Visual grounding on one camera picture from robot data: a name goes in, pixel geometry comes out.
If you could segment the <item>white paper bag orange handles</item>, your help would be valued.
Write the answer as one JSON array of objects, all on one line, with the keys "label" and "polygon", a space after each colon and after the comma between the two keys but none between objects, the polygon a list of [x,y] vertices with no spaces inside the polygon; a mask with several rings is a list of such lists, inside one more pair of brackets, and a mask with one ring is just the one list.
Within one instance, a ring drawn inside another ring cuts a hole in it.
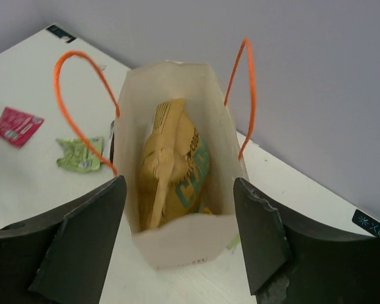
[{"label": "white paper bag orange handles", "polygon": [[[181,267],[217,258],[238,236],[233,195],[234,181],[247,178],[245,142],[238,141],[235,122],[228,106],[229,91],[222,91],[208,64],[163,61],[127,72],[115,106],[113,163],[97,149],[69,114],[61,95],[64,63],[88,55],[68,51],[54,67],[54,91],[58,107],[77,137],[108,166],[122,175],[127,185],[125,216],[133,243],[154,268]],[[197,128],[210,153],[210,169],[201,191],[197,212],[142,231],[139,223],[137,178],[144,143],[152,129],[159,104],[184,99],[185,112]],[[208,207],[212,215],[200,213]]]}]

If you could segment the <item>red candy packet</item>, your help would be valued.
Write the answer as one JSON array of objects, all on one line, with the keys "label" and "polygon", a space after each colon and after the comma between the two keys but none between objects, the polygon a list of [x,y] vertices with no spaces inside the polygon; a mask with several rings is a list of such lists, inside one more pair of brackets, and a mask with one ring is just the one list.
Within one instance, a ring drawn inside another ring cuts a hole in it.
[{"label": "red candy packet", "polygon": [[6,106],[0,116],[0,138],[22,148],[43,123],[42,117]]}]

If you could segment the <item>light green snack packet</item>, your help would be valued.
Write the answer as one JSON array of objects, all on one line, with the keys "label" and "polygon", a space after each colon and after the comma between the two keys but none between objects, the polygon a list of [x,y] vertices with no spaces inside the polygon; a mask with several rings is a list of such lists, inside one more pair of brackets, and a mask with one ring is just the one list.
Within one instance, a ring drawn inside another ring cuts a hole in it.
[{"label": "light green snack packet", "polygon": [[56,139],[56,143],[63,150],[58,167],[83,174],[101,168],[101,160],[80,139]]}]

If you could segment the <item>brown kettle chips bag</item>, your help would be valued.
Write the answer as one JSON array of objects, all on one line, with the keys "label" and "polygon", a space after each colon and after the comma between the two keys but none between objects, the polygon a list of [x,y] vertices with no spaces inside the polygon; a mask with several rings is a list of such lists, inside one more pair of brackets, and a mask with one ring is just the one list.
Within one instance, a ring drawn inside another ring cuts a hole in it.
[{"label": "brown kettle chips bag", "polygon": [[157,106],[137,178],[142,231],[198,211],[210,153],[184,109],[184,99]]}]

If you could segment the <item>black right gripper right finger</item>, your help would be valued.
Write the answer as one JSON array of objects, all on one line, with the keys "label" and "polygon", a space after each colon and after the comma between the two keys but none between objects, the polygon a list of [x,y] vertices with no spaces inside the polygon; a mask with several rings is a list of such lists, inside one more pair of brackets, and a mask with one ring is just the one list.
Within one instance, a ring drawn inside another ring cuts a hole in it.
[{"label": "black right gripper right finger", "polygon": [[258,303],[380,303],[380,237],[315,221],[243,178],[233,193]]}]

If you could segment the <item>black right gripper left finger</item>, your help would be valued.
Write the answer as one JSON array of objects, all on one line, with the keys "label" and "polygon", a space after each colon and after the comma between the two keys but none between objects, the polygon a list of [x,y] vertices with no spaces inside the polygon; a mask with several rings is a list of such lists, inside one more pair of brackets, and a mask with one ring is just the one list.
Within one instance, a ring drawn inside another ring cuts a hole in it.
[{"label": "black right gripper left finger", "polygon": [[126,196],[120,175],[0,229],[0,303],[99,303]]}]

